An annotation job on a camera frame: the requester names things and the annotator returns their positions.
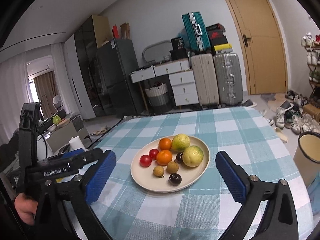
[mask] red tomato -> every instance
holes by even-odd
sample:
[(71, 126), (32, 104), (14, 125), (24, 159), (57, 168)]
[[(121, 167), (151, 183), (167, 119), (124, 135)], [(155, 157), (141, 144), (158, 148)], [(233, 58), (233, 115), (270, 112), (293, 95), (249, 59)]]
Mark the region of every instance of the red tomato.
[(158, 153), (159, 153), (159, 150), (158, 150), (158, 149), (152, 149), (152, 150), (150, 150), (150, 152), (149, 152), (149, 156), (150, 156), (153, 160), (155, 160)]
[(149, 155), (142, 155), (139, 161), (142, 167), (149, 167), (151, 165), (152, 159)]

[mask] orange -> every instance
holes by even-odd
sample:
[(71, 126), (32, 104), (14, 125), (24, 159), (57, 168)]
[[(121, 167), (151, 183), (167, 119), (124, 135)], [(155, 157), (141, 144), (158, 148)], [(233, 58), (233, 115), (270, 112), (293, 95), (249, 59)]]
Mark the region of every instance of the orange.
[(162, 138), (159, 141), (159, 148), (160, 150), (170, 150), (171, 149), (171, 140), (168, 138)]
[(159, 165), (165, 166), (172, 161), (172, 153), (168, 150), (163, 150), (157, 154), (156, 161)]

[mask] white drawer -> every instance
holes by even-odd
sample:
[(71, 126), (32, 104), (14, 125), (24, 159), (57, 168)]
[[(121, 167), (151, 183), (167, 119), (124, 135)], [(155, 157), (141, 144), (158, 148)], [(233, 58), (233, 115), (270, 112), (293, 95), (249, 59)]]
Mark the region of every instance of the white drawer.
[(197, 92), (193, 92), (192, 94), (186, 95), (175, 95), (174, 101), (176, 102), (176, 106), (192, 105), (199, 103)]
[(190, 66), (189, 66), (189, 60), (188, 59), (184, 59), (180, 61), (180, 65), (181, 65), (181, 69), (182, 70), (189, 70)]
[(156, 77), (153, 67), (139, 70), (130, 74), (132, 83), (136, 83), (142, 80), (150, 79)]
[(155, 67), (156, 77), (181, 71), (180, 61), (165, 63)]
[(192, 70), (169, 75), (169, 79), (172, 86), (195, 82)]
[(188, 83), (188, 84), (172, 86), (172, 91), (173, 91), (173, 94), (177, 96), (177, 95), (192, 94), (197, 91), (197, 88), (195, 83)]

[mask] door frame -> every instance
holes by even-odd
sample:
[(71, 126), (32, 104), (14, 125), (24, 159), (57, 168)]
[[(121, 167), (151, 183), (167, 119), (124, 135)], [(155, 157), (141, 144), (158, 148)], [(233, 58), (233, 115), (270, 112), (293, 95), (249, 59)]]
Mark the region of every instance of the door frame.
[[(241, 33), (241, 30), (240, 30), (240, 26), (239, 26), (238, 20), (236, 18), (236, 14), (235, 14), (235, 12), (234, 12), (234, 10), (232, 8), (232, 5), (231, 5), (229, 0), (226, 0), (226, 2), (228, 4), (228, 7), (229, 7), (230, 13), (232, 15), (233, 22), (234, 22), (234, 24), (236, 26), (238, 37), (239, 37), (239, 40), (240, 40), (240, 45), (241, 45), (241, 50), (242, 50), (242, 55), (243, 55), (243, 60), (244, 60), (244, 69), (245, 69), (245, 78), (246, 78), (246, 83), (247, 83), (247, 91), (248, 91), (248, 94), (251, 95), (248, 59), (247, 59), (247, 53), (245, 51), (244, 40), (243, 40), (243, 37), (242, 37), (242, 33)], [(270, 4), (270, 1), (267, 0), (267, 3), (269, 5), (269, 7), (270, 7), (270, 10), (271, 10), (271, 12), (272, 12), (272, 14), (274, 16), (275, 21), (276, 21), (278, 33), (279, 33), (280, 40), (281, 40), (282, 52), (283, 52), (283, 55), (284, 55), (285, 86), (286, 86), (286, 90), (288, 90), (287, 57), (286, 57), (286, 53), (285, 53), (285, 49), (284, 49), (284, 42), (283, 42), (283, 38), (282, 38), (282, 33), (281, 33), (281, 30), (280, 30), (280, 27), (279, 27), (278, 19), (276, 18), (276, 14), (275, 14), (275, 12), (274, 12), (271, 4)]]

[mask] checkered tablecloth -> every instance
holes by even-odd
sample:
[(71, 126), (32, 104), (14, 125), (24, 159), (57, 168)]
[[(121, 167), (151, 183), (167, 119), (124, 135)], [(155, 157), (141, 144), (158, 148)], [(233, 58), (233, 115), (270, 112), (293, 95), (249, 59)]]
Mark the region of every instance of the checkered tablecloth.
[[(175, 193), (156, 194), (131, 177), (135, 154), (151, 141), (178, 133), (193, 135), (210, 148), (203, 176)], [(252, 108), (234, 107), (132, 119), (112, 130), (98, 145), (116, 153), (117, 164), (97, 202), (91, 205), (113, 239), (218, 239), (240, 204), (236, 203), (217, 168), (215, 155), (225, 150), (250, 175), (290, 185), (297, 210), (299, 235), (313, 228), (310, 200), (303, 180), (281, 140)], [(246, 239), (253, 237), (266, 202), (260, 205)]]

